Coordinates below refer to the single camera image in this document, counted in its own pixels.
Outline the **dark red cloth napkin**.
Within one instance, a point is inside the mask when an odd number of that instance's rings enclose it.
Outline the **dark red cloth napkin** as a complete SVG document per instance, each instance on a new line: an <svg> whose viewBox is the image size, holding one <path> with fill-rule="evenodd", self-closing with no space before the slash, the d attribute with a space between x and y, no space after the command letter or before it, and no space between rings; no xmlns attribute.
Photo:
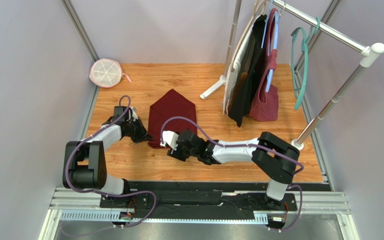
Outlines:
<svg viewBox="0 0 384 240"><path fill-rule="evenodd" d="M196 105L174 89L169 90L150 106L148 132L153 140L148 142L149 147L161 148L161 128L172 117L184 117L197 122Z"/></svg>

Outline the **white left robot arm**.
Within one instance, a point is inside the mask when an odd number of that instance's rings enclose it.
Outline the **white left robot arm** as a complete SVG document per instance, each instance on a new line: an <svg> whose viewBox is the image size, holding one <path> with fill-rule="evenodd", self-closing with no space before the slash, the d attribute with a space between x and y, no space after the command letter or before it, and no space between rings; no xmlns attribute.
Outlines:
<svg viewBox="0 0 384 240"><path fill-rule="evenodd" d="M95 192L107 197L131 193L128 181L107 172L105 152L129 137L133 143L152 140L134 107L115 106L113 116L100 129L81 141L65 146L62 184L78 193Z"/></svg>

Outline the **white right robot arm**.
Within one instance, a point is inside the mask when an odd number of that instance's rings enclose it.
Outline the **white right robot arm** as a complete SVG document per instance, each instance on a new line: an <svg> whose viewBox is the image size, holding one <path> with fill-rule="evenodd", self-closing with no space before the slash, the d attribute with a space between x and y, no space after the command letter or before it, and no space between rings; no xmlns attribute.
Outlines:
<svg viewBox="0 0 384 240"><path fill-rule="evenodd" d="M190 130L162 133L162 146L169 147L168 156L180 161L195 157L205 165L246 162L257 165L270 180L266 197L284 199L294 176L304 166L299 163L300 150L270 132L246 141L204 140Z"/></svg>

